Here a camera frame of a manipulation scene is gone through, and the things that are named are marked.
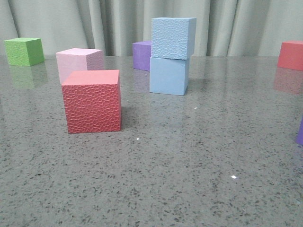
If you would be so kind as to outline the light blue foam cube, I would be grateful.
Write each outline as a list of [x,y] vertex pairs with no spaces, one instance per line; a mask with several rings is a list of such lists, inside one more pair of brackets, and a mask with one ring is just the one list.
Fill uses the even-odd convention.
[[157,17],[151,21],[151,56],[186,60],[194,54],[196,18]]

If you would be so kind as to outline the red textured foam cube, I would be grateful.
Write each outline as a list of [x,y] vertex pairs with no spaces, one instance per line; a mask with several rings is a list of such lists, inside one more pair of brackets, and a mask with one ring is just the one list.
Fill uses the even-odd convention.
[[119,70],[74,71],[62,95],[68,133],[121,130]]

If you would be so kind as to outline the purple foam cube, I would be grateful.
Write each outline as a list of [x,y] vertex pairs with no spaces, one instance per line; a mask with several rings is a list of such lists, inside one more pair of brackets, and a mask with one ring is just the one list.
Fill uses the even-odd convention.
[[150,71],[151,41],[133,43],[133,68]]

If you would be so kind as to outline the pink foam cube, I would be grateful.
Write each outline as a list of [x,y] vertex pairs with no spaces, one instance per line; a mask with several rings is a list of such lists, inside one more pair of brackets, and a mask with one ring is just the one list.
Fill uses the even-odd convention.
[[61,84],[73,71],[104,68],[104,52],[100,49],[71,48],[57,52],[56,60]]

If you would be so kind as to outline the grey curtain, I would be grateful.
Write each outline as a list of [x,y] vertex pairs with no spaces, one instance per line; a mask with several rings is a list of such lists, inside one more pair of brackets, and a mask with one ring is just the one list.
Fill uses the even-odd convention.
[[0,38],[41,38],[47,55],[129,56],[155,17],[195,17],[195,56],[277,56],[283,41],[303,38],[300,0],[3,0]]

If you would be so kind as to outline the green foam cube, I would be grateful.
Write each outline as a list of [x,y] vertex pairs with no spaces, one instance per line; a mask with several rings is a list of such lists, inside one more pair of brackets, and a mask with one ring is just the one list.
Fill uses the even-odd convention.
[[45,61],[41,38],[4,40],[9,65],[33,66]]

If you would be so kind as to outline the purple cube at edge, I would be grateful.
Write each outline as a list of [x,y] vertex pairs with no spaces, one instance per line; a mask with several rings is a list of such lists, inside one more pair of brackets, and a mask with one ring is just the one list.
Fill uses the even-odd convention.
[[296,137],[296,143],[303,145],[303,117],[300,122],[299,130]]

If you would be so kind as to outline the red foam cube right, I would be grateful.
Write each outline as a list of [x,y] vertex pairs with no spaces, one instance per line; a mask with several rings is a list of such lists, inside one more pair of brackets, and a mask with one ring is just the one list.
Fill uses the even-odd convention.
[[277,66],[302,71],[303,42],[295,40],[282,42]]

